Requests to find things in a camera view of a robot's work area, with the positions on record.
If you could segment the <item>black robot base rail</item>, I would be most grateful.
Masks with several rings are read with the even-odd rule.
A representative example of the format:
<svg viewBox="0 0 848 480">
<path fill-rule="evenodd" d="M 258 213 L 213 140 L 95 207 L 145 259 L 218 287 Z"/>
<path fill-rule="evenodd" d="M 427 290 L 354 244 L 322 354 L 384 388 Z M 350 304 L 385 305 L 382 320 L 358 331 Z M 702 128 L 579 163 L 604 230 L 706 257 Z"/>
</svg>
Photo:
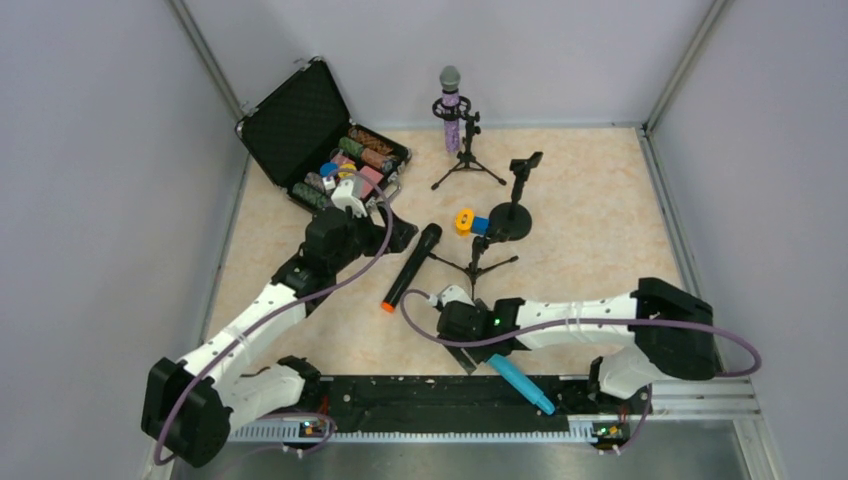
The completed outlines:
<svg viewBox="0 0 848 480">
<path fill-rule="evenodd" d="M 323 377 L 308 382 L 289 409 L 325 414 L 341 433 L 423 434 L 564 432 L 579 415 L 622 420 L 648 409 L 646 389 L 622 400 L 591 392 L 585 377 L 530 379 L 553 403 L 552 414 L 498 375 Z"/>
</svg>

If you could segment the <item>purple glitter microphone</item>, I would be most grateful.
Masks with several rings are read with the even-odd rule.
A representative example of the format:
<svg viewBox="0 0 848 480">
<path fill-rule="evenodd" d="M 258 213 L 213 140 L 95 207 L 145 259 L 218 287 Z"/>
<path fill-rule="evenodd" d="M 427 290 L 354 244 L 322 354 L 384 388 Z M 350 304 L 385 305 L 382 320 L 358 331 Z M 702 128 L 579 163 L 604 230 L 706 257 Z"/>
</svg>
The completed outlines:
<svg viewBox="0 0 848 480">
<path fill-rule="evenodd" d="M 444 123 L 445 149 L 448 153 L 457 153 L 459 138 L 459 84 L 461 75 L 453 65 L 445 66 L 439 76 L 442 86 L 441 108 Z"/>
</svg>

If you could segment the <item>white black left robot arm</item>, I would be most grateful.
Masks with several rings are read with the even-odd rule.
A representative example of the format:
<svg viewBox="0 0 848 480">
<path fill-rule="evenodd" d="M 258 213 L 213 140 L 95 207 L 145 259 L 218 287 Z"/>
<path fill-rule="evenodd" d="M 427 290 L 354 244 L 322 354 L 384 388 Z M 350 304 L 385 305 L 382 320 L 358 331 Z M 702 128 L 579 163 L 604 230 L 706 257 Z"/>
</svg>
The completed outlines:
<svg viewBox="0 0 848 480">
<path fill-rule="evenodd" d="M 376 261 L 403 252 L 418 232 L 387 205 L 357 217 L 350 207 L 327 207 L 312 217 L 296 253 L 259 296 L 212 339 L 177 360 L 150 369 L 140 428 L 155 440 L 154 462 L 170 451 L 193 467 L 208 464 L 229 435 L 281 408 L 297 404 L 317 377 L 308 362 L 284 357 L 248 373 L 271 344 L 305 320 L 335 290 L 355 281 L 338 274 L 361 257 Z"/>
</svg>

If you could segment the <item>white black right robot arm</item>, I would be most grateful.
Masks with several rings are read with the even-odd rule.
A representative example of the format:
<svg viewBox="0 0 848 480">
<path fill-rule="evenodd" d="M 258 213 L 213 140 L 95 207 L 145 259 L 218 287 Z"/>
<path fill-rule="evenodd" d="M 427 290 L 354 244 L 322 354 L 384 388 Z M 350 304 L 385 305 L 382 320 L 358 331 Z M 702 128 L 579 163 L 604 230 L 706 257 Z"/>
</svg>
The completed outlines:
<svg viewBox="0 0 848 480">
<path fill-rule="evenodd" d="M 617 352 L 593 361 L 590 389 L 620 399 L 657 380 L 704 381 L 717 373 L 708 331 L 712 307 L 655 277 L 640 279 L 630 293 L 598 300 L 551 303 L 514 297 L 493 307 L 452 285 L 433 304 L 440 313 L 439 339 L 465 350 L 469 366 L 515 351 L 615 346 Z"/>
</svg>

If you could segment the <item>black tripod mic stand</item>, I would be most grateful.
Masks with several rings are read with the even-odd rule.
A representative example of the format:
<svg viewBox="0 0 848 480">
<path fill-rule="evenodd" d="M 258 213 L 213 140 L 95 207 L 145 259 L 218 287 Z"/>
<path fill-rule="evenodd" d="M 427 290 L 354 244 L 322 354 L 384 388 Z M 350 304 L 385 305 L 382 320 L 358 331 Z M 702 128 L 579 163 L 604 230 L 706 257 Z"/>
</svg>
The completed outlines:
<svg viewBox="0 0 848 480">
<path fill-rule="evenodd" d="M 465 265 L 465 266 L 461 266 L 461 265 L 459 265 L 455 262 L 446 260 L 446 259 L 438 256 L 435 253 L 429 253 L 428 258 L 435 260 L 437 262 L 443 263 L 445 265 L 448 265 L 448 266 L 462 272 L 469 279 L 470 286 L 471 286 L 471 298 L 476 299 L 476 294 L 475 294 L 476 285 L 477 285 L 478 279 L 480 277 L 482 277 L 483 275 L 485 275 L 485 274 L 487 274 L 487 273 L 489 273 L 489 272 L 491 272 L 491 271 L 493 271 L 493 270 L 495 270 L 495 269 L 497 269 L 501 266 L 505 266 L 507 264 L 515 263 L 520 259 L 520 257 L 518 255 L 513 255 L 512 257 L 510 257 L 508 259 L 502 260 L 502 261 L 497 262 L 495 264 L 492 264 L 488 267 L 481 267 L 480 266 L 481 258 L 483 256 L 483 254 L 489 249 L 489 247 L 494 243 L 503 243 L 503 242 L 505 242 L 505 239 L 498 237 L 498 236 L 492 236 L 492 235 L 476 236 L 475 239 L 472 241 L 471 259 L 468 262 L 468 264 Z"/>
</svg>

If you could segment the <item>teal blue microphone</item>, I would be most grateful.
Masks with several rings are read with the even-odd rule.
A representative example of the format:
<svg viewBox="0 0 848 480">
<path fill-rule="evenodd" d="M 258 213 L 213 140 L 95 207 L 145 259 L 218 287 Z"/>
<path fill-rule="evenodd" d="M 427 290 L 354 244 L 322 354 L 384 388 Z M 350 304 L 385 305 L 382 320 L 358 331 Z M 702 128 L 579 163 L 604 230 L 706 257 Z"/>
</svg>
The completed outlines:
<svg viewBox="0 0 848 480">
<path fill-rule="evenodd" d="M 515 366 L 507 357 L 494 354 L 489 358 L 487 364 L 543 414 L 554 414 L 556 407 L 553 402 L 529 376 Z"/>
</svg>

